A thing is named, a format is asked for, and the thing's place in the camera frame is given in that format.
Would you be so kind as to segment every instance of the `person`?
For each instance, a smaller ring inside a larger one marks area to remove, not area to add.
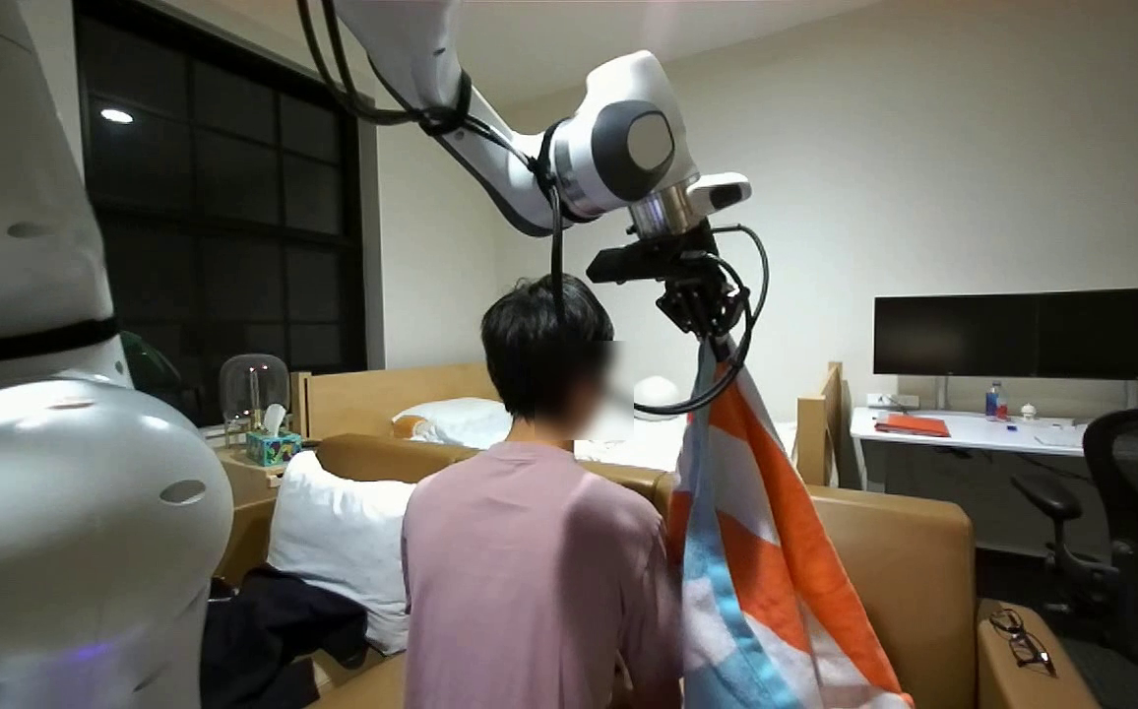
[[[609,316],[584,278],[543,277],[501,294],[481,332],[513,428],[408,495],[407,703],[682,703],[660,516],[576,462],[615,366]]]

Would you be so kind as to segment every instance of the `ceiling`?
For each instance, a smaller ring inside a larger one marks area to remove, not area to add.
[[[295,0],[156,5],[311,65]],[[632,46],[651,46],[670,63],[853,12],[863,5],[875,0],[455,0],[455,54],[475,88],[496,105],[506,105],[546,93],[577,93],[592,65]]]

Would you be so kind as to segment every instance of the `colorful cloth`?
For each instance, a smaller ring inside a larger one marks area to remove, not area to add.
[[[745,371],[689,421],[670,539],[689,709],[912,703]]]

